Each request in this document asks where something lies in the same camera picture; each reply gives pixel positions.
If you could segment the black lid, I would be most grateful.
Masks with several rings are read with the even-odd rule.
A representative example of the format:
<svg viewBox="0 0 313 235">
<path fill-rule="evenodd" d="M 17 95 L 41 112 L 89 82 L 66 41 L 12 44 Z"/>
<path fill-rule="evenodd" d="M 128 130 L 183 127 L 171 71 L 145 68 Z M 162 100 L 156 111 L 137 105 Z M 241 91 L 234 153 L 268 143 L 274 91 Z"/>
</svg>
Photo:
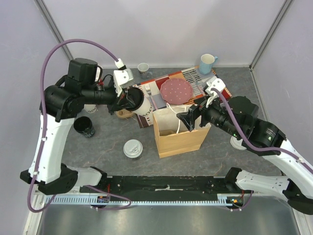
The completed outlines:
<svg viewBox="0 0 313 235">
<path fill-rule="evenodd" d="M 127 110 L 135 111 L 143 104 L 145 96 L 140 88 L 130 87 L 128 89 L 128 98 L 133 102 L 133 104 L 127 108 Z"/>
</svg>

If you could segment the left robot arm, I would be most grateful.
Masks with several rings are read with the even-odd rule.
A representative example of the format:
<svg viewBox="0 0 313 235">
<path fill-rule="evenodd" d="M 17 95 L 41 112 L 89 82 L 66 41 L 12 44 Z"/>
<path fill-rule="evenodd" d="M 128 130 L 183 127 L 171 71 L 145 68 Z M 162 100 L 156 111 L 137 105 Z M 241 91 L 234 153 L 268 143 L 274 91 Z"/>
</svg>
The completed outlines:
<svg viewBox="0 0 313 235">
<path fill-rule="evenodd" d="M 78 170 L 62 163 L 62 155 L 69 130 L 86 104 L 107 105 L 110 113 L 136 106 L 127 88 L 134 79 L 132 71 L 125 66 L 115 70 L 109 85 L 99 90 L 95 82 L 98 68 L 93 60 L 73 59 L 68 73 L 44 90 L 36 154 L 20 178 L 37 184 L 45 195 L 69 192 L 81 178 Z"/>
</svg>

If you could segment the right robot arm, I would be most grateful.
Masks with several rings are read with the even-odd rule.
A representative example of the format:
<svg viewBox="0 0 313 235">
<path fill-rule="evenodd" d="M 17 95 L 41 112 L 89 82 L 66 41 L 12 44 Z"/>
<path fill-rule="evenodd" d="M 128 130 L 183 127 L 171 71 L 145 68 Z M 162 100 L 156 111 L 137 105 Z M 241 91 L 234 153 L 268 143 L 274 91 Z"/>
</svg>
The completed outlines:
<svg viewBox="0 0 313 235">
<path fill-rule="evenodd" d="M 177 118 L 189 131 L 210 123 L 232 136 L 235 147 L 243 148 L 274 164 L 283 172 L 282 176 L 257 175 L 232 167 L 224 178 L 228 192 L 252 190 L 285 200 L 293 209 L 304 214 L 313 213 L 313 167 L 292 146 L 285 134 L 274 124 L 258 118 L 259 107 L 245 96 L 230 98 L 227 104 L 256 151 L 243 141 L 233 124 L 226 106 L 218 99 L 206 107 L 207 97 L 196 99 L 195 105 Z"/>
</svg>

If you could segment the brown paper bag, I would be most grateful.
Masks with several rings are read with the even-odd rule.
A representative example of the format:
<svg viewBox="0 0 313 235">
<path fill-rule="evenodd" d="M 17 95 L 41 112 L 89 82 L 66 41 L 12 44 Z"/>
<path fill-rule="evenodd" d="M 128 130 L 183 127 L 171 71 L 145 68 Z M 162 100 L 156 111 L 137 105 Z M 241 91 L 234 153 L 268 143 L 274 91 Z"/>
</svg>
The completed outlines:
<svg viewBox="0 0 313 235">
<path fill-rule="evenodd" d="M 153 112 L 155 141 L 160 158 L 199 150 L 206 138 L 211 124 L 200 127 L 201 119 L 196 119 L 195 129 L 188 131 L 176 117 L 177 113 L 186 112 L 190 105 L 174 105 Z M 162 130 L 176 132 L 168 136 L 160 136 Z"/>
</svg>

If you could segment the cardboard cup carrier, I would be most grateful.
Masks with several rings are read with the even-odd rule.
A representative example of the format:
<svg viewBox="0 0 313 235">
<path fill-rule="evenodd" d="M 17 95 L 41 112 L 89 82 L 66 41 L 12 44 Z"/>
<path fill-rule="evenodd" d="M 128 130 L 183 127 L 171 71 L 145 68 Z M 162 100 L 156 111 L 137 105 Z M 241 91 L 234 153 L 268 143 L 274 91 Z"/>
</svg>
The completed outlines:
<svg viewBox="0 0 313 235">
<path fill-rule="evenodd" d="M 127 119 L 127 118 L 131 118 L 134 113 L 125 109 L 119 110 L 115 112 L 116 116 L 120 119 Z"/>
<path fill-rule="evenodd" d="M 162 130 L 159 132 L 159 135 L 160 136 L 168 136 L 168 135 L 171 135 L 171 134 L 175 134 L 176 132 L 172 131 L 172 130 Z"/>
</svg>

